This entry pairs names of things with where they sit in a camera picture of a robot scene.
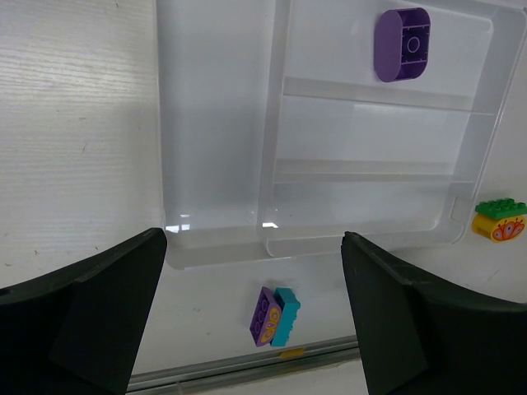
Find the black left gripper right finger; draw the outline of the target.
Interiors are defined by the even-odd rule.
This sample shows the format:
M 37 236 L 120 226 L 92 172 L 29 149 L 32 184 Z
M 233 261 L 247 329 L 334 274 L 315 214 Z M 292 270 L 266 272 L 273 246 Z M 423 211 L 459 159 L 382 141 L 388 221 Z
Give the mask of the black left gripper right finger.
M 353 232 L 341 255 L 369 393 L 525 393 L 524 304 L 458 286 Z

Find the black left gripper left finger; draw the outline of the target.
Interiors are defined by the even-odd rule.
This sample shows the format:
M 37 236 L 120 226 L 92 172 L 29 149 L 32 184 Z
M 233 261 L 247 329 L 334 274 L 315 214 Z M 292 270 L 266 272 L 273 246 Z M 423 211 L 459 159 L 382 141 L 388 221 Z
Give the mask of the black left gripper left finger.
M 3 394 L 124 394 L 167 248 L 151 228 L 1 290 Z

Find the teal lego brick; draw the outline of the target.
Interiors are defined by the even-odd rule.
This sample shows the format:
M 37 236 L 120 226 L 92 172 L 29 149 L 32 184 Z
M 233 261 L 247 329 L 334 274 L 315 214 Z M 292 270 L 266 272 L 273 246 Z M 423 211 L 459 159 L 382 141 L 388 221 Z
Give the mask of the teal lego brick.
M 274 298 L 282 309 L 282 317 L 271 346 L 284 347 L 289 340 L 301 303 L 291 288 L 278 287 L 274 292 Z

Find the yellow orange printed lego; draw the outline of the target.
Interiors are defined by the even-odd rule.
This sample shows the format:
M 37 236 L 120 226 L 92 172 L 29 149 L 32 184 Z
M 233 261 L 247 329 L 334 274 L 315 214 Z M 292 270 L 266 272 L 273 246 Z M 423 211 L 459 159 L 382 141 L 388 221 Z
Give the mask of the yellow orange printed lego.
M 472 231 L 494 243 L 503 243 L 517 239 L 524 233 L 526 219 L 524 216 L 508 217 L 495 220 L 477 214 L 472 222 Z

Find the purple lego brick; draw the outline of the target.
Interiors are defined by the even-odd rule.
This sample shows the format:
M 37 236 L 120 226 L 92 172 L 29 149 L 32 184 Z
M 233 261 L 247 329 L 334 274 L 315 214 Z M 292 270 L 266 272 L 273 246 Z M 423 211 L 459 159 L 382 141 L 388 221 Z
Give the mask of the purple lego brick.
M 250 334 L 257 347 L 269 344 L 275 337 L 282 317 L 282 309 L 273 292 L 263 286 L 250 322 Z

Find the green lego plate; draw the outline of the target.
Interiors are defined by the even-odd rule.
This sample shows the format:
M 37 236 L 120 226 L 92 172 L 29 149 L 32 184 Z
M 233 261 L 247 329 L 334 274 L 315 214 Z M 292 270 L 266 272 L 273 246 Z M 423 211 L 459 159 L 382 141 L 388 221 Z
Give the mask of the green lego plate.
M 513 216 L 523 216 L 527 213 L 525 202 L 516 202 L 513 198 L 502 198 L 480 202 L 475 211 L 493 220 L 500 220 Z

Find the purple rounded lego block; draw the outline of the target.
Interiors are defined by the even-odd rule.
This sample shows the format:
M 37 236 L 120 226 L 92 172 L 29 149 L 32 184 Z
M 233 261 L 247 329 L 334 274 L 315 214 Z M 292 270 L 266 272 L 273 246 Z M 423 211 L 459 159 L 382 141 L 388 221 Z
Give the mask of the purple rounded lego block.
M 374 69 L 382 82 L 412 80 L 427 68 L 431 18 L 421 7 L 391 9 L 375 24 Z

